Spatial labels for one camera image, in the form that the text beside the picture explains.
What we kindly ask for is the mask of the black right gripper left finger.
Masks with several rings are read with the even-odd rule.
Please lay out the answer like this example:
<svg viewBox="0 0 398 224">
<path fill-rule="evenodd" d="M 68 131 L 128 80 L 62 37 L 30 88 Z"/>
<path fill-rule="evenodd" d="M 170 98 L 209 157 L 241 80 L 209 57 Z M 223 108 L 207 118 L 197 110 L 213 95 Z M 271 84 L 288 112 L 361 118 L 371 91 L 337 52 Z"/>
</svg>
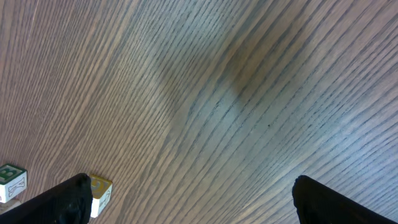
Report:
<svg viewBox="0 0 398 224">
<path fill-rule="evenodd" d="M 1 224 L 87 224 L 91 217 L 91 179 L 79 173 L 1 215 Z"/>
</svg>

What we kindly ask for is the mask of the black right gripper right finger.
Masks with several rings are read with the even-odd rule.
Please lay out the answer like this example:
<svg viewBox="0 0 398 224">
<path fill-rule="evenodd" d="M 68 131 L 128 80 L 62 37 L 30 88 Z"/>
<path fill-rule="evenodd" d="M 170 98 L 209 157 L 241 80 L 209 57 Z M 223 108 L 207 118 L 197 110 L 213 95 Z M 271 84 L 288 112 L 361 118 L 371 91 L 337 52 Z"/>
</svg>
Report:
<svg viewBox="0 0 398 224">
<path fill-rule="evenodd" d="M 301 224 L 397 224 L 306 175 L 296 178 L 292 196 Z"/>
</svg>

